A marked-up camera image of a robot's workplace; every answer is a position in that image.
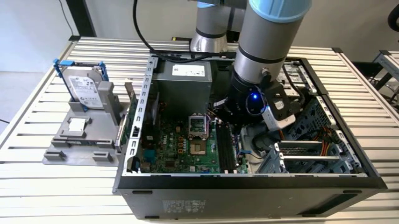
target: white wall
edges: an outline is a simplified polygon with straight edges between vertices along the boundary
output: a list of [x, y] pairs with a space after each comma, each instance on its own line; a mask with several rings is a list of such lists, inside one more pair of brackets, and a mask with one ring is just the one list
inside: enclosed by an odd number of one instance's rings
[[[132, 0], [85, 0], [99, 37], [139, 39], [134, 30]], [[192, 37], [196, 2], [139, 0], [138, 22], [147, 40], [170, 41], [172, 36]]]
[[[380, 49], [399, 50], [399, 33], [387, 24], [398, 0], [314, 0], [295, 46], [340, 47], [351, 60], [371, 61]], [[87, 0], [98, 36], [138, 39], [132, 0]], [[148, 40], [192, 37], [196, 3], [139, 0], [138, 20]]]
[[[387, 25], [396, 4], [398, 0], [314, 0], [295, 45], [340, 47], [352, 60], [371, 60], [379, 49], [399, 50], [399, 33]], [[138, 39], [132, 0], [87, 0], [87, 5], [99, 37]], [[195, 2], [139, 0], [138, 9], [148, 40], [192, 37]], [[57, 0], [0, 0], [0, 71], [45, 72], [69, 36]]]
[[387, 17], [398, 0], [314, 0], [294, 45], [340, 47], [354, 61], [371, 61], [378, 51], [399, 50], [399, 33]]
[[45, 72], [69, 36], [57, 0], [0, 0], [0, 71]]

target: power supply label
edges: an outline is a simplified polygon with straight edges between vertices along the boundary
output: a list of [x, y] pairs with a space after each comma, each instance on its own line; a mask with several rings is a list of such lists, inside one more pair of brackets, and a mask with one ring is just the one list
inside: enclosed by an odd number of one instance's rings
[[172, 68], [172, 76], [196, 76], [206, 77], [206, 66], [176, 64]]
[[206, 209], [206, 200], [163, 200], [163, 209], [167, 213], [202, 213]]

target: white label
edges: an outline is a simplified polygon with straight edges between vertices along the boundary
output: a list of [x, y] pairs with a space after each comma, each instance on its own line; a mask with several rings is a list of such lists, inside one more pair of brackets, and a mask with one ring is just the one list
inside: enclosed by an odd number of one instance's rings
[[69, 76], [73, 92], [79, 102], [88, 108], [103, 109], [95, 81], [90, 77]]
[[83, 132], [85, 128], [85, 119], [84, 118], [71, 118], [69, 119], [69, 128], [71, 132]]
[[176, 64], [172, 68], [172, 76], [206, 76], [206, 66], [203, 65], [188, 65]]
[[276, 107], [278, 110], [282, 110], [282, 109], [283, 109], [283, 107], [284, 107], [284, 103], [283, 103], [282, 100], [279, 100], [279, 101], [275, 102], [275, 107]]
[[68, 144], [81, 145], [80, 141], [67, 141]]
[[166, 213], [203, 213], [206, 209], [206, 200], [163, 200], [163, 209]]

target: robotic arm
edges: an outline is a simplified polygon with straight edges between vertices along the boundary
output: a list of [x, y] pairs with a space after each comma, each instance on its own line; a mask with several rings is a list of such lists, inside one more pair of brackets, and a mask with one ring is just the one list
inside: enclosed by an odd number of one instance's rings
[[[227, 98], [215, 104], [215, 112], [238, 127], [258, 122], [260, 117], [271, 130], [295, 122], [294, 114], [300, 110], [300, 103], [288, 101], [275, 79], [311, 3], [311, 0], [248, 1], [231, 87]], [[191, 42], [191, 50], [226, 50], [223, 35], [228, 18], [223, 10], [228, 8], [199, 2], [196, 37]]]

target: metal table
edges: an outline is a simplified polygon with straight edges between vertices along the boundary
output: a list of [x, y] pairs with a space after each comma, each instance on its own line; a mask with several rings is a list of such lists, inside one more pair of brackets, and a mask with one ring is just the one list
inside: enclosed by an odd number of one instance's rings
[[380, 50], [374, 62], [379, 63], [387, 71], [384, 77], [375, 84], [375, 89], [380, 90], [392, 77], [399, 81], [399, 51]]
[[[158, 49], [188, 50], [187, 42], [151, 42]], [[328, 218], [184, 220], [187, 223], [310, 222], [314, 224], [399, 223], [399, 117], [343, 53], [292, 47], [306, 57], [330, 92], [390, 190]], [[60, 59], [107, 64], [115, 94], [128, 100], [124, 81], [140, 92], [148, 49], [140, 41], [81, 38]], [[43, 77], [0, 136], [0, 222], [123, 223], [135, 216], [122, 196], [112, 195], [114, 167], [49, 166], [43, 153], [68, 111], [67, 88], [53, 69]], [[166, 223], [182, 223], [162, 220]]]

